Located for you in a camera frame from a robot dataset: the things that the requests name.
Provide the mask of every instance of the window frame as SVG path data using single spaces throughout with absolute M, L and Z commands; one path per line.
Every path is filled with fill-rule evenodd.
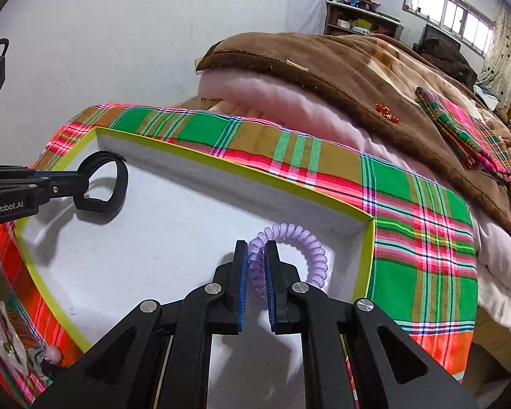
M 441 19 L 439 21 L 435 21 L 434 19 L 430 18 L 429 15 L 424 15 L 424 14 L 420 13 L 418 10 L 414 10 L 413 8 L 411 8 L 410 4 L 412 3 L 412 1 L 413 0 L 403 0 L 403 10 L 404 11 L 409 12 L 410 14 L 415 15 L 419 18 L 422 18 L 427 23 L 429 23 L 432 26 L 443 31 L 445 34 L 450 35 L 454 39 L 460 41 L 462 44 L 468 46 L 472 51 L 477 53 L 479 56 L 481 56 L 483 58 L 486 56 L 486 54 L 488 52 L 485 53 L 484 48 L 483 48 L 483 50 L 481 50 L 477 46 L 475 46 L 474 43 L 472 43 L 469 40 L 464 38 L 464 30 L 465 30 L 465 25 L 466 25 L 466 21 L 467 21 L 467 15 L 469 13 L 471 13 L 473 16 L 475 16 L 475 18 L 477 18 L 477 27 L 479 26 L 479 22 L 481 22 L 481 23 L 485 24 L 488 27 L 488 29 L 491 29 L 492 33 L 494 34 L 494 22 L 490 18 L 488 18 L 486 15 L 484 15 L 481 11 L 479 11 L 477 8 L 470 5 L 465 0 L 445 0 L 445 3 L 443 4 L 443 13 L 442 13 Z M 463 9 L 463 11 L 464 11 L 464 13 L 462 15 L 462 19 L 460 21 L 460 32 L 455 32 L 453 30 L 453 28 L 449 28 L 449 27 L 445 26 L 445 15 L 447 12 L 448 2 L 455 4 L 456 7 L 459 7 L 461 9 Z

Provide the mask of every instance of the pink bedding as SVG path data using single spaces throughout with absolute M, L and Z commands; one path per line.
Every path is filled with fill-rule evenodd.
M 273 77 L 238 70 L 206 70 L 200 79 L 198 95 L 205 99 L 223 100 L 211 110 L 240 117 L 264 118 L 376 156 L 450 188 L 427 166 L 394 148 L 388 148 L 379 138 L 357 128 L 347 115 L 320 98 Z M 470 206 L 470 211 L 478 263 L 487 266 L 492 277 L 511 291 L 511 237 L 486 214 L 473 206 Z M 479 303 L 489 312 L 496 309 L 496 303 L 490 296 L 484 294 L 485 303 Z

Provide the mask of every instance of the silver screw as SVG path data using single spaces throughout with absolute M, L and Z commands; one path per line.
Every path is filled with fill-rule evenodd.
M 298 294 L 304 294 L 305 292 L 308 292 L 308 284 L 303 283 L 302 281 L 297 281 L 297 283 L 293 284 L 292 289 Z
M 157 303 L 153 300 L 146 300 L 140 303 L 140 310 L 143 313 L 151 314 L 155 309 L 157 309 Z
M 219 294 L 221 292 L 221 286 L 218 283 L 208 283 L 204 287 L 204 291 L 207 294 L 216 295 L 216 294 Z
M 362 298 L 359 302 L 357 302 L 356 306 L 358 306 L 359 310 L 364 311 L 364 312 L 370 312 L 375 307 L 373 302 L 366 298 Z

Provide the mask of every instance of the plaid fabric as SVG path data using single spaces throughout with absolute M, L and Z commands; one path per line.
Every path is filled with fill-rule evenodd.
M 377 158 L 264 120 L 142 106 L 85 110 L 53 137 L 36 167 L 53 168 L 93 126 L 161 139 L 259 169 L 374 216 L 368 296 L 449 373 L 462 378 L 474 329 L 477 281 L 473 230 L 461 198 Z M 81 355 L 31 281 L 11 225 L 0 226 L 0 300 L 16 306 L 35 337 L 56 344 L 65 364 Z M 9 373 L 29 403 L 45 386 L 33 377 Z
M 511 181 L 507 147 L 485 123 L 435 92 L 419 87 L 416 97 L 443 138 L 469 168 L 483 169 L 495 178 Z

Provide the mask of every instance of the black wristband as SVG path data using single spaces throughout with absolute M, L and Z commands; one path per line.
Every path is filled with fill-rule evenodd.
M 112 196 L 108 200 L 102 200 L 86 198 L 84 194 L 74 195 L 74 205 L 77 209 L 109 216 L 115 216 L 119 212 L 125 202 L 128 184 L 128 170 L 123 156 L 115 152 L 100 150 L 84 159 L 77 172 L 90 178 L 99 168 L 110 162 L 115 162 L 117 167 L 117 177 Z

